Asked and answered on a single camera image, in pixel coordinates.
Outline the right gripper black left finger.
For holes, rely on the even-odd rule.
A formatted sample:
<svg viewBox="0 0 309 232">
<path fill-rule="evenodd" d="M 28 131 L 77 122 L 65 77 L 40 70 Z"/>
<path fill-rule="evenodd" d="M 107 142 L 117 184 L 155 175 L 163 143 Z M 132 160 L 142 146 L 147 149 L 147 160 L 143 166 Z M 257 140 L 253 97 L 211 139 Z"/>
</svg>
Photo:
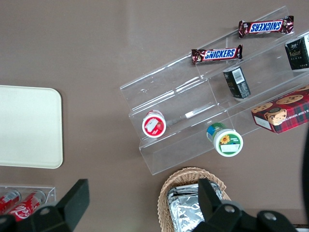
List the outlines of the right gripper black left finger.
<svg viewBox="0 0 309 232">
<path fill-rule="evenodd" d="M 79 179 L 56 204 L 39 209 L 30 218 L 33 232 L 72 232 L 90 203 L 89 183 Z"/>
</svg>

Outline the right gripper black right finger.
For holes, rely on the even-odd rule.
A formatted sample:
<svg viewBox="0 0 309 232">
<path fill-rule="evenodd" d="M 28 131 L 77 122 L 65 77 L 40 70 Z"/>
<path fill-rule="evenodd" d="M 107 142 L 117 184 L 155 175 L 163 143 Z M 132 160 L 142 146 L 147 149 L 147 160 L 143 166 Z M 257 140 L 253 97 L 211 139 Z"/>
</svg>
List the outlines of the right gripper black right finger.
<svg viewBox="0 0 309 232">
<path fill-rule="evenodd" d="M 198 180 L 198 203 L 204 217 L 195 232 L 238 232 L 241 210 L 231 201 L 222 202 L 209 180 Z"/>
</svg>

